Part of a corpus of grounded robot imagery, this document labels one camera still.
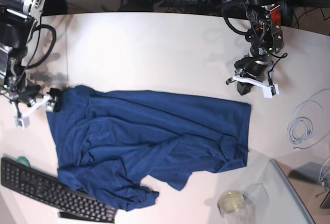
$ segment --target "blue cloth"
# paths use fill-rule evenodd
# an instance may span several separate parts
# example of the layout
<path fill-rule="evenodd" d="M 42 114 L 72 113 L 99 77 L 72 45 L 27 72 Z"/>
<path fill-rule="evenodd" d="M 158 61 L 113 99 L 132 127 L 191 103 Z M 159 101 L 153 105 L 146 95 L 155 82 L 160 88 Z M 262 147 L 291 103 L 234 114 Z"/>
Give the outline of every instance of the blue cloth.
<path fill-rule="evenodd" d="M 194 171 L 246 166 L 251 106 L 153 91 L 63 92 L 47 113 L 58 155 L 58 179 L 100 202 L 132 210 L 159 193 L 140 186 L 147 175 L 181 190 Z"/>

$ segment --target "black keyboard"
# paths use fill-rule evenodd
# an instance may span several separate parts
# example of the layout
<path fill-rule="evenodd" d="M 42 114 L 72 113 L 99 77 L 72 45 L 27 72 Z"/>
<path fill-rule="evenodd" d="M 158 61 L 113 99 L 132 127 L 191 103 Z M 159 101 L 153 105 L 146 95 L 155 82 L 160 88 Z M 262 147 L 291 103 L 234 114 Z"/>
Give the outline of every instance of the black keyboard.
<path fill-rule="evenodd" d="M 85 220 L 114 223 L 117 210 L 71 190 L 55 177 L 28 168 L 12 159 L 1 159 L 1 184 L 27 197 Z"/>

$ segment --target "white table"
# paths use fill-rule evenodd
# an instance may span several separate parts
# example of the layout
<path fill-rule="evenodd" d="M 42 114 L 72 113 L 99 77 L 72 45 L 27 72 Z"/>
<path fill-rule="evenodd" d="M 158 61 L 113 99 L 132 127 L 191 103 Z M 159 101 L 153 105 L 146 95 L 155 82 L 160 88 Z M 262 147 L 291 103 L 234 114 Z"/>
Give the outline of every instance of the white table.
<path fill-rule="evenodd" d="M 263 98 L 261 89 L 254 88 L 242 97 L 235 84 L 226 86 L 225 81 L 233 75 L 234 62 L 247 53 L 250 44 L 233 33 L 221 18 L 166 13 L 94 13 L 43 21 L 56 27 L 58 41 L 39 72 L 32 72 L 33 78 L 46 79 L 55 86 L 83 84 L 99 91 L 157 90 L 252 105 L 247 168 L 220 174 L 193 173 L 180 192 L 146 177 L 142 183 L 160 191 L 156 205 L 129 213 L 119 211 L 117 224 L 222 223 L 216 205 L 219 196 L 226 190 L 243 189 L 254 183 L 265 166 L 260 161 L 271 157 L 288 168 L 297 169 L 309 162 L 322 163 L 329 155 L 327 141 L 306 151 L 294 150 L 286 138 L 286 123 L 298 104 L 317 90 L 330 86 L 330 37 L 283 27 L 284 52 L 289 56 L 275 69 L 280 95 L 269 100 Z M 241 29 L 248 27 L 243 21 L 233 21 L 233 24 Z M 329 99 L 330 93 L 318 99 L 328 117 Z M 34 167 L 56 175 L 57 156 L 45 113 L 42 110 L 35 113 L 30 128 L 23 131 L 14 128 L 12 109 L 4 98 L 0 98 L 0 106 L 1 155 L 26 156 Z M 329 223 L 330 212 L 320 210 L 314 201 L 321 188 L 311 189 L 303 201 L 316 223 Z M 56 223 L 51 207 L 3 187 L 0 191 L 17 223 Z"/>

